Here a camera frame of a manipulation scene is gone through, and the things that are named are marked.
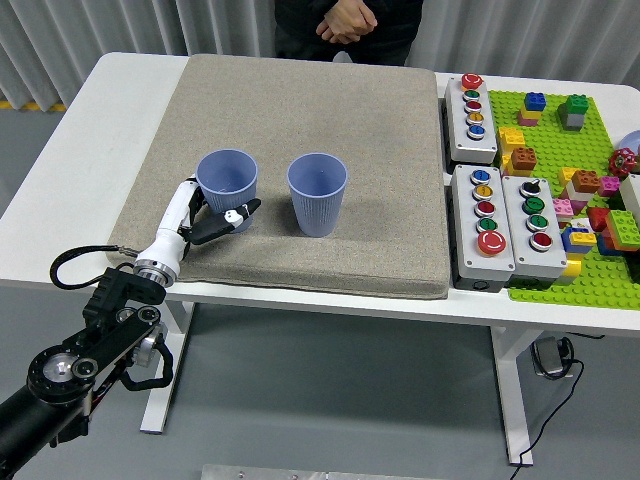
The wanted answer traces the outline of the person's left hand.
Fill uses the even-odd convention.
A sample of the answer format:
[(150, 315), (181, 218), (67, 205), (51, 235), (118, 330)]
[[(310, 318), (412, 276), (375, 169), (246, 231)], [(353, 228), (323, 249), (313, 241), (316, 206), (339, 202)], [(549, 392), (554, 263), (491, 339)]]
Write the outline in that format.
[(363, 1), (340, 0), (326, 14), (333, 34), (340, 40), (357, 41), (377, 26), (374, 13)]

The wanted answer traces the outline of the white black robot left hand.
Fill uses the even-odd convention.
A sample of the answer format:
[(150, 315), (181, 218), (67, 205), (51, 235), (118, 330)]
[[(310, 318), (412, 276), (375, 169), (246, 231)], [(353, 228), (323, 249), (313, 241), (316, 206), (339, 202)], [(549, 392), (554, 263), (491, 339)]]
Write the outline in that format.
[(165, 210), (155, 240), (137, 255), (134, 273), (166, 286), (173, 284), (191, 244), (201, 245), (248, 227), (251, 215), (261, 205), (254, 187), (249, 188), (246, 200), (230, 201), (222, 213), (195, 222), (205, 197), (195, 178), (183, 181)]

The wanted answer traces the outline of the person's right hand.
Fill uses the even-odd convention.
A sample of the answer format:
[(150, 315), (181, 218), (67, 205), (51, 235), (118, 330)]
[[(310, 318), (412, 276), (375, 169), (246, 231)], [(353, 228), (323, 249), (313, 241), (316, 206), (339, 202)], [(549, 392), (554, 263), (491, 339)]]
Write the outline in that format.
[(335, 44), (349, 44), (360, 39), (354, 27), (346, 20), (325, 18), (316, 27), (316, 34), (323, 40)]

